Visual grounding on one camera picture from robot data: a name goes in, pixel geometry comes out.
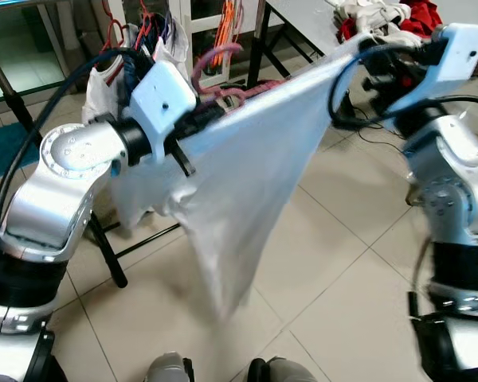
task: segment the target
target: white table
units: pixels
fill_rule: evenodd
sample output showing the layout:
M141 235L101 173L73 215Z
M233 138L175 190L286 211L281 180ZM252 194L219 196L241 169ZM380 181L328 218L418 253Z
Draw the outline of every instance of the white table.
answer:
M272 48L282 36L311 62L310 57L284 34L287 28L295 29L305 42L321 56L335 50L339 42L336 38L337 28L333 23L333 10L334 6L325 0L260 0L250 57L248 87L251 88L257 83L263 54L282 76L290 74L272 53ZM267 45L266 37L271 13L278 16L284 22L284 26Z

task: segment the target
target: pile of clothes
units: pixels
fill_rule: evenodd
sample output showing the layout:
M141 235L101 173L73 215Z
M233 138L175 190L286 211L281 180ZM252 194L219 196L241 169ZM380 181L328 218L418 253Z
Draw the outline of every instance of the pile of clothes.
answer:
M429 0L344 0L334 5L340 42L369 33L386 43L418 47L442 24L437 6Z

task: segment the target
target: red cloth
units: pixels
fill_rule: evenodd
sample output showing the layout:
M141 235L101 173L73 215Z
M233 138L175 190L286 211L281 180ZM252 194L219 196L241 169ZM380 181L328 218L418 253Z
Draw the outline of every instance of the red cloth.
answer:
M336 38L338 38L338 41L340 41L341 44L345 40L355 36L357 32L356 21L353 18L348 18L343 22L342 26L340 26L340 29L336 34Z
M411 7L411 18L400 24L401 30L412 32L419 37L430 37L436 26L443 23L437 13L437 6L429 0L401 0Z

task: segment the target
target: blue mat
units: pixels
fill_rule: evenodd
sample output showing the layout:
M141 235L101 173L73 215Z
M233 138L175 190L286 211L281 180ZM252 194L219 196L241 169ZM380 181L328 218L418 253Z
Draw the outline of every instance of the blue mat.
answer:
M26 137L26 130L20 123L0 127L0 177L5 173L7 166L12 162L14 155ZM39 160L39 149L34 144L27 150L21 167Z

